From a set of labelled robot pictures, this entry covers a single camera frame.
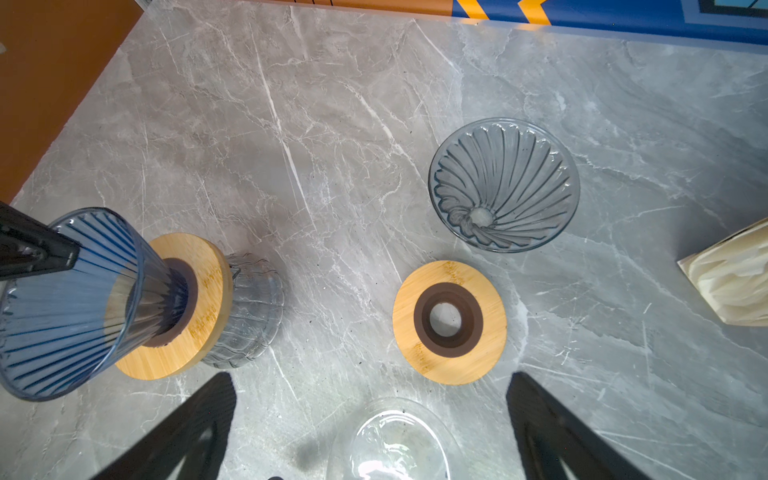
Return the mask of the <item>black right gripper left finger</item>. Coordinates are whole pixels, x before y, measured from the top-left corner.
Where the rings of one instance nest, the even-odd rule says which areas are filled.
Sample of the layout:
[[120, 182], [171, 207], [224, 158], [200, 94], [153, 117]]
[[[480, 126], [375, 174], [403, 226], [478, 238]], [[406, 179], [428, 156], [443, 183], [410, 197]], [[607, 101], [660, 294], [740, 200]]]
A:
[[224, 460], [237, 395], [219, 372], [97, 479], [215, 479]]

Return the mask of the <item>bamboo dripper ring stand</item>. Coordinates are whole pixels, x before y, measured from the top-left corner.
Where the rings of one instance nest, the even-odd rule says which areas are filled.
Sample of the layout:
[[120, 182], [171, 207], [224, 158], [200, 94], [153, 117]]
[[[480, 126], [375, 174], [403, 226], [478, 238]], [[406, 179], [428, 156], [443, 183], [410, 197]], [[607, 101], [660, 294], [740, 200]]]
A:
[[234, 285], [224, 254], [199, 236], [137, 240], [140, 273], [110, 294], [107, 311], [121, 312], [124, 325], [99, 368], [115, 365], [151, 381], [191, 368], [213, 349], [228, 322]]

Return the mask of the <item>blue ribbed glass dripper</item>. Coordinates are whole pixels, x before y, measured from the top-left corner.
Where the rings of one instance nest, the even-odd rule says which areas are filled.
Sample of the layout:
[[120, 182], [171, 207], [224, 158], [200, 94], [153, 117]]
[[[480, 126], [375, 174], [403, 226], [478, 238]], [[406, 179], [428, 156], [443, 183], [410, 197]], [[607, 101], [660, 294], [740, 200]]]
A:
[[62, 397], [182, 319], [188, 280], [118, 213], [83, 208], [52, 223], [80, 246], [70, 270], [10, 281], [1, 301], [1, 385]]

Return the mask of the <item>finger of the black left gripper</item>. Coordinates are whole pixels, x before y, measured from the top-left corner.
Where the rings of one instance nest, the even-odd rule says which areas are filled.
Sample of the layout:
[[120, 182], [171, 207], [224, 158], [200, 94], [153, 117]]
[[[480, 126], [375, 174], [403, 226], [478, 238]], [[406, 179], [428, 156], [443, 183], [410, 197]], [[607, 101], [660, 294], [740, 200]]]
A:
[[53, 228], [1, 203], [1, 280], [70, 270], [81, 246]]

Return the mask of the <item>orange coffee filter pack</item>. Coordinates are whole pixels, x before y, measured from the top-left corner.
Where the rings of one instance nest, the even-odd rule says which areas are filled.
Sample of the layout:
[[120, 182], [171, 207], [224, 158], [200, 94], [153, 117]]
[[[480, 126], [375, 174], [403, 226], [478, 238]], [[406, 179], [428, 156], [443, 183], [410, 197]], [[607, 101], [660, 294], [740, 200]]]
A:
[[767, 220], [762, 219], [678, 262], [725, 324], [767, 325]]

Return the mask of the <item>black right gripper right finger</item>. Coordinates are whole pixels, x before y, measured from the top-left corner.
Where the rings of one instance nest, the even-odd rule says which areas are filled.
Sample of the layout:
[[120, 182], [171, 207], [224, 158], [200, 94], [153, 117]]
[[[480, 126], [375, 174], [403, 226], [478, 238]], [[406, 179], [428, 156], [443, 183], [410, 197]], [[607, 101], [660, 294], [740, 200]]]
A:
[[528, 479], [646, 479], [530, 375], [512, 375], [506, 402]]

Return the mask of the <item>ribbed glass coffee server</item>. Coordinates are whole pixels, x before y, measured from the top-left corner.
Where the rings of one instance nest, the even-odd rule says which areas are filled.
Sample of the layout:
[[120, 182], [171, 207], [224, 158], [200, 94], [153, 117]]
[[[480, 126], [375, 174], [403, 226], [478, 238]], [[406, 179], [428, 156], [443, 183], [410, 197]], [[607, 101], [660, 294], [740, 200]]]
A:
[[252, 253], [227, 257], [233, 300], [227, 325], [203, 362], [217, 369], [242, 367], [260, 356], [277, 335], [285, 305], [282, 279], [266, 259]]

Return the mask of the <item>grey ribbed glass dripper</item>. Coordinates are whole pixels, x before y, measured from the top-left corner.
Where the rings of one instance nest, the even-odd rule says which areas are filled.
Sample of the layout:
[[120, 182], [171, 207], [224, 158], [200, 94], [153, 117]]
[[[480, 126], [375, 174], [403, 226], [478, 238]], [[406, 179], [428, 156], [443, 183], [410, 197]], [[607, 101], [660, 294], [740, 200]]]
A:
[[521, 253], [554, 240], [580, 200], [576, 163], [540, 126], [486, 118], [449, 135], [430, 164], [429, 195], [442, 223], [466, 244]]

